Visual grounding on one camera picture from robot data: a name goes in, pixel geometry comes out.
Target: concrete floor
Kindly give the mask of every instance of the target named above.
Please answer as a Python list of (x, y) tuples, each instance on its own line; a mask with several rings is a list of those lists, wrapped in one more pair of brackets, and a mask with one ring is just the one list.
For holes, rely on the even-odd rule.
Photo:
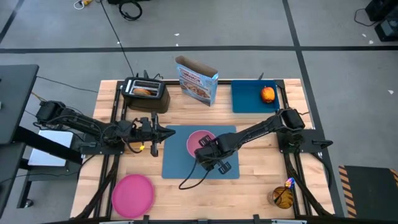
[[(2, 49), (119, 47), (101, 6), (73, 8), (76, 0), (26, 0), (19, 9)], [(397, 45), (382, 43), (372, 27), (353, 21), (356, 9), (370, 0), (289, 0), (301, 46)], [(0, 1), (0, 30), (17, 0)], [(141, 3), (136, 22), (125, 21), (117, 7), (104, 4), (125, 47), (220, 45), (293, 46), (282, 0), (152, 0)], [(364, 12), (359, 20), (369, 22)], [(128, 52), (135, 72), (148, 70), (177, 78), (178, 55), (202, 61), (220, 71), (220, 78), (301, 78), (294, 51), (220, 50)], [(340, 164), (388, 167), (398, 170), (394, 140), (398, 121), (397, 51), (303, 52), (325, 136), (338, 177)], [(122, 53), (0, 54), (1, 65), (36, 63), (39, 74), (96, 90), (100, 80), (130, 76)], [(93, 114), (96, 95), (37, 80), (34, 91), (47, 100), (60, 100)], [(31, 98), (27, 111), (39, 102)], [(37, 131), (34, 118), (24, 114), (21, 125)], [(42, 223), (69, 217), (76, 181), (35, 182), (29, 198), (35, 205), (16, 209), (22, 179), (17, 179), (0, 223)]]

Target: blue cutting board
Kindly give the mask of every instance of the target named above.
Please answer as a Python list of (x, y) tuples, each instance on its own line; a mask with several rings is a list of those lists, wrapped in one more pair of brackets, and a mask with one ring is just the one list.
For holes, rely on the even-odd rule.
[[(191, 172), (195, 159), (188, 153), (187, 139), (191, 133), (198, 130), (207, 130), (215, 136), (224, 133), (235, 133), (235, 126), (184, 126), (184, 125), (168, 125), (166, 128), (175, 130), (175, 134), (165, 140), (162, 177), (165, 179), (185, 179)], [(239, 178), (239, 161), (238, 152), (232, 156), (223, 159), (223, 162), (231, 164), (231, 170), (226, 174), (220, 174), (219, 166), (210, 171), (207, 179), (238, 179)], [(202, 179), (206, 174), (206, 170), (197, 164), (191, 179)]]
[[(261, 99), (261, 90), (265, 86), (272, 87), (275, 91), (273, 103), (265, 103)], [(274, 80), (233, 80), (231, 94), (234, 113), (274, 113), (279, 109)]]

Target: pink bowl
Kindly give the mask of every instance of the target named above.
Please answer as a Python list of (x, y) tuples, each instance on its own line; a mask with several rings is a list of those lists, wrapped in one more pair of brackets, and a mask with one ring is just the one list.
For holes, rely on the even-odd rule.
[(115, 211), (125, 218), (133, 219), (144, 215), (153, 206), (154, 199), (152, 182), (140, 174), (125, 176), (112, 193)]
[(187, 149), (189, 154), (195, 158), (195, 151), (199, 148), (201, 148), (200, 144), (199, 144), (199, 140), (203, 137), (205, 137), (206, 135), (209, 135), (209, 137), (211, 139), (216, 138), (216, 136), (206, 130), (199, 130), (199, 131), (195, 131), (194, 133), (192, 133), (191, 135), (189, 135), (189, 138), (187, 140)]

